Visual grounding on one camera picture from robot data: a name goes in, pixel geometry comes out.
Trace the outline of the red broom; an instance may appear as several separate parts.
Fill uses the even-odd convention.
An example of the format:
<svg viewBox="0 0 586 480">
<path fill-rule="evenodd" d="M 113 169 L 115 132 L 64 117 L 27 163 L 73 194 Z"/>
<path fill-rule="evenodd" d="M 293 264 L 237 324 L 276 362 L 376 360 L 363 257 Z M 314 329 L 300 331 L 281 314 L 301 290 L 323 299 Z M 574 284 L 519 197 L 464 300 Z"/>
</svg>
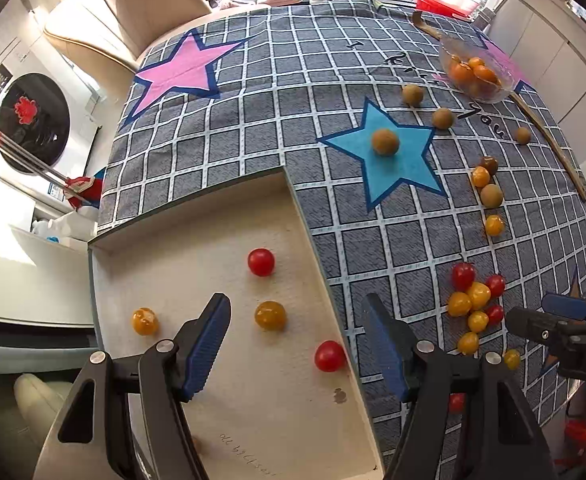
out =
<svg viewBox="0 0 586 480">
<path fill-rule="evenodd" d="M 79 209 L 84 206 L 99 207 L 102 180 L 96 177 L 70 178 L 47 165 L 41 159 L 30 154 L 26 148 L 20 146 L 0 130 L 0 153 L 17 165 L 23 166 L 33 174 L 42 177 L 50 184 L 61 188 L 64 197 L 70 206 Z"/>
</svg>

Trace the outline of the wooden stick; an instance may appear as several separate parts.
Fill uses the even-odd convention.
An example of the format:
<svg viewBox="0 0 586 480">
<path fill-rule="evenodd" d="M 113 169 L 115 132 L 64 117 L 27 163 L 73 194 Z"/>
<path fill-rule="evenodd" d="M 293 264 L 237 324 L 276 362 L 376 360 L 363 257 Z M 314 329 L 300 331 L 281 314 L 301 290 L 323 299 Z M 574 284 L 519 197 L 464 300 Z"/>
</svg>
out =
<svg viewBox="0 0 586 480">
<path fill-rule="evenodd" d="M 428 25 L 422 18 L 422 12 L 417 10 L 412 12 L 411 16 L 412 24 L 415 25 L 418 29 L 422 30 L 429 36 L 441 40 L 443 35 L 434 27 Z M 538 119 L 538 117 L 533 113 L 533 111 L 528 106 L 521 96 L 517 94 L 514 90 L 509 92 L 509 98 L 517 104 L 517 106 L 522 110 L 522 113 L 528 118 L 530 122 L 536 127 L 536 129 L 543 135 L 546 139 L 547 143 L 549 144 L 552 151 L 555 153 L 558 161 L 561 162 L 564 170 L 569 174 L 571 181 L 574 184 L 574 188 L 576 192 L 578 192 L 578 196 L 581 197 L 583 202 L 586 202 L 586 188 L 583 185 L 582 179 L 578 175 L 578 172 L 575 168 L 571 165 L 568 161 L 566 156 L 563 154 L 563 150 L 560 148 L 560 145 L 557 143 L 554 136 L 550 133 L 550 131 L 545 127 L 545 125 Z"/>
</svg>

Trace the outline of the shallow cardboard tray box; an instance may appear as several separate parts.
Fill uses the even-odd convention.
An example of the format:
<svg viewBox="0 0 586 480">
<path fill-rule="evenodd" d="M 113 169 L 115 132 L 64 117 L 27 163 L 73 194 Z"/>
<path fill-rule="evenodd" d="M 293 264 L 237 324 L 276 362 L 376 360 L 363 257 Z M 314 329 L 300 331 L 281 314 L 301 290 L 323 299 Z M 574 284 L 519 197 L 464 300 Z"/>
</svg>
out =
<svg viewBox="0 0 586 480">
<path fill-rule="evenodd" d="M 95 329 L 145 380 L 177 372 L 209 479 L 379 479 L 382 462 L 289 176 L 275 168 L 205 188 L 95 237 Z"/>
</svg>

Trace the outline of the green sofa cushion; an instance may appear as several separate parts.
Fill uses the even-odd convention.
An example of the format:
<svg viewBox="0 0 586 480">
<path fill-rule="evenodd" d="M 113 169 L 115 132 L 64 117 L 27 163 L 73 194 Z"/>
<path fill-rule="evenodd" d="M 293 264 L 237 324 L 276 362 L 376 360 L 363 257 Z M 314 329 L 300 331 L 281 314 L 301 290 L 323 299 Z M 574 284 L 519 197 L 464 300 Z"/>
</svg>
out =
<svg viewBox="0 0 586 480">
<path fill-rule="evenodd" d="M 32 477 L 69 389 L 33 374 L 0 375 L 0 479 Z"/>
</svg>

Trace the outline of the orange fruits in bowl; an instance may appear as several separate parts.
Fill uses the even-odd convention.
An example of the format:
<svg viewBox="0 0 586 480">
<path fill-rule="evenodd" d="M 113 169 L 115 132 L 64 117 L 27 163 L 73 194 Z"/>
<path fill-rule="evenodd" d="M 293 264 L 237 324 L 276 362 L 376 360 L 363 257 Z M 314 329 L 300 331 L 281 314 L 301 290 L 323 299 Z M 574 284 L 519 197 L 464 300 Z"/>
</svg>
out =
<svg viewBox="0 0 586 480">
<path fill-rule="evenodd" d="M 459 89 L 474 99 L 492 98 L 502 88 L 494 70 L 477 56 L 461 58 L 456 54 L 450 55 L 446 72 Z"/>
</svg>

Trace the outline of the beige chair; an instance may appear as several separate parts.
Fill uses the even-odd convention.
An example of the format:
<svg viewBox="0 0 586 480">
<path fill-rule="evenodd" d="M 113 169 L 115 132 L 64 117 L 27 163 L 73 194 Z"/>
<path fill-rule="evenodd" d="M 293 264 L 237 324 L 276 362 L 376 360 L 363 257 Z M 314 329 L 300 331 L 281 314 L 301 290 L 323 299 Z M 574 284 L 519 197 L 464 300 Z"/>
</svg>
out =
<svg viewBox="0 0 586 480">
<path fill-rule="evenodd" d="M 64 0 L 43 35 L 108 98 L 122 100 L 157 39 L 211 13 L 205 0 Z"/>
</svg>

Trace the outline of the red cherry tomato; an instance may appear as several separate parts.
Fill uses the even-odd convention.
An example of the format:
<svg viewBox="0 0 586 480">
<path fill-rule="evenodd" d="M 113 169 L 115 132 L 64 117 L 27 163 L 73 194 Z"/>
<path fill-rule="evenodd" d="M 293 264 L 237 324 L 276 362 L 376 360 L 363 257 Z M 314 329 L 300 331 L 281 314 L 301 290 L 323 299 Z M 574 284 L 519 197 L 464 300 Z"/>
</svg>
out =
<svg viewBox="0 0 586 480">
<path fill-rule="evenodd" d="M 333 373 L 345 365 L 346 354 L 338 342 L 326 340 L 317 347 L 314 362 L 318 370 Z"/>
<path fill-rule="evenodd" d="M 485 281 L 485 285 L 490 290 L 492 298 L 499 298 L 502 296 L 506 288 L 505 279 L 500 274 L 489 276 Z"/>
<path fill-rule="evenodd" d="M 458 292 L 466 292 L 476 281 L 476 269 L 468 262 L 458 262 L 452 267 L 452 283 Z"/>
<path fill-rule="evenodd" d="M 452 393 L 448 400 L 448 413 L 450 415 L 461 414 L 464 411 L 466 396 L 463 393 Z"/>
<path fill-rule="evenodd" d="M 485 310 L 488 326 L 498 326 L 505 316 L 504 308 L 500 304 L 492 304 Z"/>
<path fill-rule="evenodd" d="M 247 265 L 254 275 L 265 278 L 275 270 L 275 255 L 267 248 L 255 248 L 247 255 Z"/>
</svg>

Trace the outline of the white washing machine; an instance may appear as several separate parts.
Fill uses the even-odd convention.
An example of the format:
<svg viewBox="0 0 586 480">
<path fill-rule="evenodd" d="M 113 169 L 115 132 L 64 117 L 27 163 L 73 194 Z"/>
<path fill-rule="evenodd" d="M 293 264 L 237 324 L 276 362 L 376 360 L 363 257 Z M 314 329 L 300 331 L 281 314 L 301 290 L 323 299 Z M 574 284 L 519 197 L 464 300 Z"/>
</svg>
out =
<svg viewBox="0 0 586 480">
<path fill-rule="evenodd" d="M 98 125 L 85 110 L 74 110 L 72 100 L 47 74 L 15 75 L 0 64 L 0 130 L 64 176 L 95 177 L 86 165 Z M 69 203 L 61 188 L 1 153 L 0 157 L 16 174 L 39 179 L 49 191 L 58 192 L 59 200 Z"/>
</svg>

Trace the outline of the yellow cherry tomato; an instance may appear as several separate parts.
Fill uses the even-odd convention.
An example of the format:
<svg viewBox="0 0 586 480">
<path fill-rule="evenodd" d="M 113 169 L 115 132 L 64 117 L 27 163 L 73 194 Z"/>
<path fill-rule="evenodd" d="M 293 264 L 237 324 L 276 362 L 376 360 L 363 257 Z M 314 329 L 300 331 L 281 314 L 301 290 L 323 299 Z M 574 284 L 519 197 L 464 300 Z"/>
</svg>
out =
<svg viewBox="0 0 586 480">
<path fill-rule="evenodd" d="M 463 334 L 457 342 L 457 350 L 464 356 L 472 356 L 479 349 L 479 335 L 474 332 Z"/>
<path fill-rule="evenodd" d="M 263 330 L 281 332 L 287 326 L 287 311 L 276 301 L 264 301 L 254 312 L 255 323 Z"/>
<path fill-rule="evenodd" d="M 473 311 L 482 310 L 492 299 L 492 292 L 485 284 L 473 282 L 466 291 Z"/>
<path fill-rule="evenodd" d="M 447 313 L 452 318 L 463 318 L 472 310 L 472 301 L 465 292 L 453 292 L 447 301 Z"/>
<path fill-rule="evenodd" d="M 476 166 L 471 172 L 471 182 L 475 188 L 484 188 L 491 180 L 490 172 L 483 166 Z"/>
<path fill-rule="evenodd" d="M 505 229 L 505 222 L 498 214 L 490 214 L 485 219 L 485 232 L 489 237 L 497 237 Z"/>
<path fill-rule="evenodd" d="M 490 318 L 481 310 L 473 311 L 467 318 L 468 329 L 476 334 L 482 333 L 488 322 L 490 322 Z"/>
<path fill-rule="evenodd" d="M 517 349 L 508 349 L 502 359 L 509 370 L 517 370 L 521 364 L 521 353 Z"/>
<path fill-rule="evenodd" d="M 152 336 L 159 330 L 159 320 L 149 308 L 139 308 L 131 315 L 131 326 L 140 336 Z"/>
</svg>

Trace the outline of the glass bowl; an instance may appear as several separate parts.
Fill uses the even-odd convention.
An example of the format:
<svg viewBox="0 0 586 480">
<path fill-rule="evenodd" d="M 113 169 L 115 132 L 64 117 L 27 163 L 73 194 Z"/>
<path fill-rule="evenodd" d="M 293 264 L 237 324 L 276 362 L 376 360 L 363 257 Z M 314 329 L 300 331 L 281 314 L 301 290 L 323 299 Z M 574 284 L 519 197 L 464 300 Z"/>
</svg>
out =
<svg viewBox="0 0 586 480">
<path fill-rule="evenodd" d="M 494 104 L 508 98 L 517 81 L 487 49 L 460 39 L 439 40 L 439 62 L 444 75 L 457 89 L 474 101 Z"/>
</svg>

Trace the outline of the grey checked star tablecloth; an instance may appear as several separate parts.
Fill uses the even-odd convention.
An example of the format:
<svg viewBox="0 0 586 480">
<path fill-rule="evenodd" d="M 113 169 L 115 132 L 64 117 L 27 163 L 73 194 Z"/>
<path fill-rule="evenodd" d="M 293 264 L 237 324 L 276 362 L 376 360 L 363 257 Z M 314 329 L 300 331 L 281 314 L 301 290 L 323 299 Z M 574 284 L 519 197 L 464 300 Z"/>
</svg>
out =
<svg viewBox="0 0 586 480">
<path fill-rule="evenodd" d="M 191 38 L 232 44 L 212 66 L 212 98 L 172 88 L 150 104 L 128 92 L 106 167 L 99 225 L 107 229 L 170 200 L 245 174 L 282 166 L 301 204 L 358 366 L 381 451 L 392 452 L 406 418 L 372 359 L 361 300 L 374 292 L 422 338 L 452 351 L 466 330 L 446 311 L 452 267 L 476 279 L 504 277 L 504 309 L 536 309 L 548 292 L 586 295 L 586 202 L 546 139 L 511 99 L 476 104 L 445 77 L 436 41 L 403 8 L 370 3 L 254 10 L 159 38 L 143 66 L 173 62 Z M 424 99 L 404 103 L 418 84 Z M 538 93 L 518 95 L 573 159 Z M 441 107 L 447 130 L 432 125 Z M 517 144 L 519 127 L 531 141 Z M 389 128 L 392 157 L 371 136 Z M 498 160 L 491 183 L 504 201 L 486 208 L 471 172 Z M 485 232 L 498 214 L 505 229 Z"/>
</svg>

